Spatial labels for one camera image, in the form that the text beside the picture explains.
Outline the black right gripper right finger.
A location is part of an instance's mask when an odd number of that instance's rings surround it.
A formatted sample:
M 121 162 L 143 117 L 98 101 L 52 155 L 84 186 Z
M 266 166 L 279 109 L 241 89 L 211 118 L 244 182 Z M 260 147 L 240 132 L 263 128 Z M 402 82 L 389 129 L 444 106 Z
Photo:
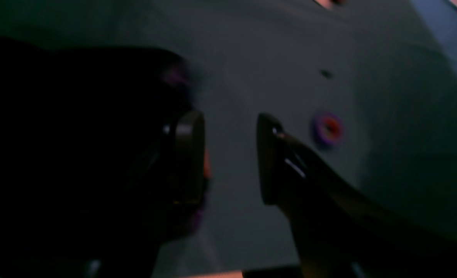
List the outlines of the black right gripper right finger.
M 272 115 L 256 133 L 263 202 L 288 218 L 305 278 L 457 278 L 457 240 L 375 204 Z

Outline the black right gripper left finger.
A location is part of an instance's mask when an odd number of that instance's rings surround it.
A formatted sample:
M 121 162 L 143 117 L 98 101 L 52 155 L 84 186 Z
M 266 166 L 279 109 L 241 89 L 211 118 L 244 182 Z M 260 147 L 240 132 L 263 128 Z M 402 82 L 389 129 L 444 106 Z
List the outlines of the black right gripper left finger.
M 199 204 L 205 189 L 205 118 L 190 110 L 163 128 L 168 190 L 174 204 Z

